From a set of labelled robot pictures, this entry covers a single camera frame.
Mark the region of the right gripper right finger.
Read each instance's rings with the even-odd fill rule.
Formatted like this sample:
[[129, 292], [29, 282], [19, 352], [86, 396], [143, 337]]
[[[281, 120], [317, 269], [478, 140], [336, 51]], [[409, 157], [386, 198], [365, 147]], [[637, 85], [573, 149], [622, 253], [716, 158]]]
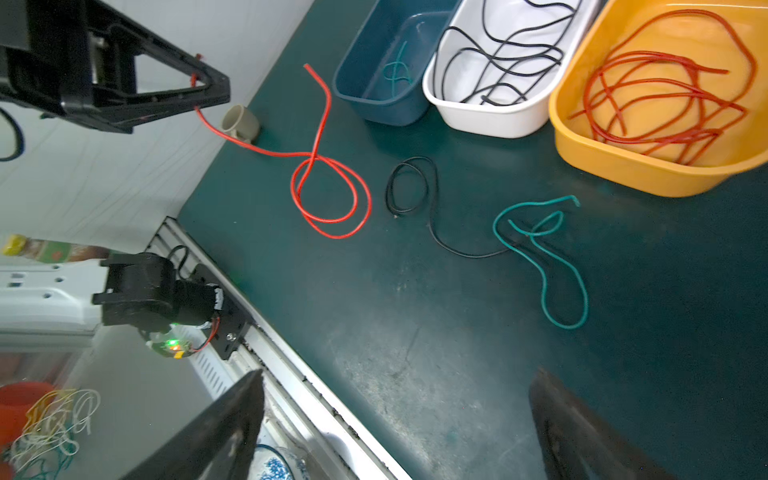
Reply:
[[540, 368], [529, 403], [549, 479], [673, 479], [549, 371]]

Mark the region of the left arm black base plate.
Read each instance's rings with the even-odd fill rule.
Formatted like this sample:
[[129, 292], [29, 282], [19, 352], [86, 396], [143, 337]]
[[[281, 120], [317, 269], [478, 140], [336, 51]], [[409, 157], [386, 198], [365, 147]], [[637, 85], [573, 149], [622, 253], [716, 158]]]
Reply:
[[212, 340], [212, 346], [222, 360], [228, 360], [241, 345], [251, 324], [251, 315], [204, 264], [200, 263], [194, 268], [192, 279], [197, 283], [211, 284], [222, 291], [223, 299], [218, 310], [219, 329]]

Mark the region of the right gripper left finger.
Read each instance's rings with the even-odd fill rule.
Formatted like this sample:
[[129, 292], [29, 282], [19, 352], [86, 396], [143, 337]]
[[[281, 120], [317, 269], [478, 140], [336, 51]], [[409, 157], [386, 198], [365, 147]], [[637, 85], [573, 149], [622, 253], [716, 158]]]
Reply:
[[265, 413], [255, 370], [215, 400], [126, 479], [246, 479]]

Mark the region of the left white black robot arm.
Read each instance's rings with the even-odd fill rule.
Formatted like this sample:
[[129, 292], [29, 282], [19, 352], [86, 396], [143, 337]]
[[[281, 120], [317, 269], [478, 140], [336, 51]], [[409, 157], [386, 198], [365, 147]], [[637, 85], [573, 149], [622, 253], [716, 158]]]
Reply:
[[[92, 130], [136, 126], [230, 98], [228, 77], [101, 1], [5, 1], [1, 5], [1, 98]], [[19, 239], [32, 267], [1, 271], [1, 332], [13, 345], [76, 342], [102, 326], [137, 328], [158, 353], [193, 355], [175, 325], [216, 332], [223, 289], [190, 280], [189, 251], [60, 256], [46, 240]]]

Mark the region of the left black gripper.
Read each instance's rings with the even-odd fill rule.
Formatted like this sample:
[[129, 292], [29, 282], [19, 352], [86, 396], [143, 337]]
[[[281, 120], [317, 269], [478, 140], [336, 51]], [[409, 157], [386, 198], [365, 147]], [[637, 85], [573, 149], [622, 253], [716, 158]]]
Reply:
[[[184, 75], [190, 85], [139, 91], [139, 57]], [[230, 98], [225, 74], [102, 1], [1, 3], [3, 101], [131, 134]]]

